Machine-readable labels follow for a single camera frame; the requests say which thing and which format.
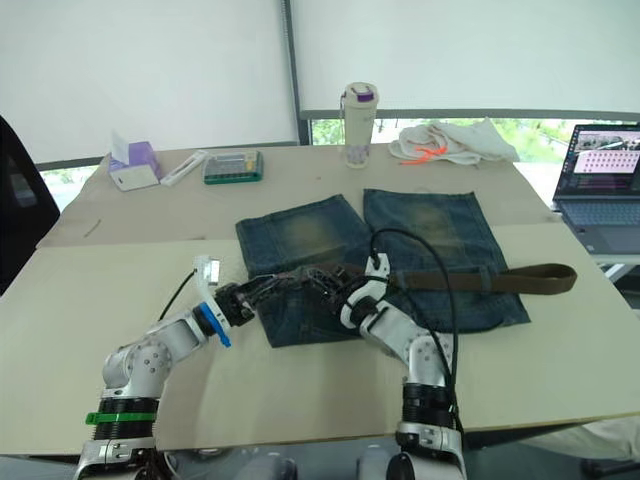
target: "purple tissue box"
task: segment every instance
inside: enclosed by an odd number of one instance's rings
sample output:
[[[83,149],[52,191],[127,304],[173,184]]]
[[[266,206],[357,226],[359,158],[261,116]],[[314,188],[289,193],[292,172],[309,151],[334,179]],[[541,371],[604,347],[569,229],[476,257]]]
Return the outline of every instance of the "purple tissue box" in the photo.
[[[160,183],[160,166],[149,142],[129,144],[129,164],[109,156],[109,175],[122,191]]]

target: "white table surface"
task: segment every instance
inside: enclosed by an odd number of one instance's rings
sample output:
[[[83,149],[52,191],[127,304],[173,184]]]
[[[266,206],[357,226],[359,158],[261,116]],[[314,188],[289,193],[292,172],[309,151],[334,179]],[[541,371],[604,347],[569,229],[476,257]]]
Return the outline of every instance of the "white table surface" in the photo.
[[[640,321],[561,223],[494,226],[510,267],[564,262],[573,290],[523,295],[532,323],[464,335],[458,393],[469,431],[640,412]],[[193,257],[246,272],[234,240],[42,248],[0,298],[0,453],[78,453],[105,357],[154,322]],[[197,303],[193,285],[175,310]],[[402,365],[362,340],[272,349],[259,321],[169,378],[162,449],[391,434]]]
[[[40,242],[42,246],[97,245],[194,239],[235,239],[239,220],[322,200],[341,193],[362,213],[364,188],[398,192],[475,192],[489,225],[561,221],[512,164],[448,161],[401,166],[386,145],[372,146],[370,165],[347,168],[337,147],[261,148],[264,179],[257,183],[205,185],[199,169],[174,187],[121,192],[106,164]],[[158,152],[163,172],[192,150]]]

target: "green case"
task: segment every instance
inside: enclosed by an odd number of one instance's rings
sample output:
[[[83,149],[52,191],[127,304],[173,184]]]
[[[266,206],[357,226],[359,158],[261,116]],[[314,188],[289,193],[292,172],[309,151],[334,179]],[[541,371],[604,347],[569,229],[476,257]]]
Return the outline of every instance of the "green case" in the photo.
[[[257,150],[223,153],[206,160],[202,181],[207,185],[258,182],[262,180],[264,161]]]

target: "belt strap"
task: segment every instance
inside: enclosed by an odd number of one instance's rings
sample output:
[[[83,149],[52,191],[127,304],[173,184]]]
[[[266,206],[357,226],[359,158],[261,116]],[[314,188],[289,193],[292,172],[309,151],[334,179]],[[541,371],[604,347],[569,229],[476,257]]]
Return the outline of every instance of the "belt strap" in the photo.
[[[353,273],[363,273],[355,265],[340,265]],[[403,272],[402,284],[411,290],[446,290],[440,272]],[[451,288],[465,292],[528,293],[533,295],[556,295],[571,290],[578,274],[568,265],[543,263],[527,267],[504,270],[488,277],[478,273],[449,273]],[[400,284],[396,275],[390,283]]]

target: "water bottle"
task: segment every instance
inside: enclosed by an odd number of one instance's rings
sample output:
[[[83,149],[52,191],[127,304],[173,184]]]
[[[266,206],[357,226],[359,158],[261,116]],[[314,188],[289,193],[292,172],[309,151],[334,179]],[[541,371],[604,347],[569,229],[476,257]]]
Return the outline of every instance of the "water bottle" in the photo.
[[[364,168],[369,160],[378,90],[370,83],[350,83],[340,101],[344,109],[345,162],[351,168]]]

